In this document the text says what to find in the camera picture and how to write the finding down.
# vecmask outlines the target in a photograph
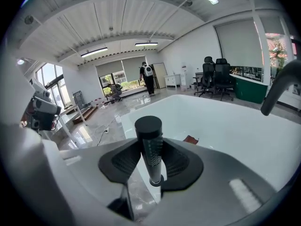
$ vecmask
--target ceiling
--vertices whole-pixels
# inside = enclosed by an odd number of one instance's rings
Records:
[[[78,66],[99,57],[143,49],[135,43],[147,42],[152,34],[151,41],[158,42],[157,49],[161,50],[209,21],[251,10],[250,0],[218,0],[216,5],[193,0],[190,7],[176,11],[184,1],[29,0],[16,16],[8,42],[16,56]],[[254,3],[256,9],[280,9],[275,0]],[[24,22],[28,15],[34,18],[32,24]],[[104,47],[108,51],[80,57]]]

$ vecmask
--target black pants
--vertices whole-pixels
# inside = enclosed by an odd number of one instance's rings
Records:
[[[147,88],[147,91],[149,92],[149,94],[153,94],[154,93],[154,77],[146,76],[144,81],[145,81],[146,88]]]

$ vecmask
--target office room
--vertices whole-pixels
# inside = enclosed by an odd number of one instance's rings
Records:
[[[3,44],[4,167],[42,222],[253,225],[297,178],[301,37],[280,0],[22,0]]]

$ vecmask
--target black curved handle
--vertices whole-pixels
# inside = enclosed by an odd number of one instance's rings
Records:
[[[299,60],[289,62],[278,74],[261,107],[261,113],[268,116],[285,89],[296,83],[301,85],[301,61]]]

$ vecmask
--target small white cabinet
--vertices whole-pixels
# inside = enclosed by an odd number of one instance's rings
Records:
[[[177,85],[181,84],[180,74],[168,75],[164,76],[164,78],[166,86],[175,86],[175,88],[177,88]]]

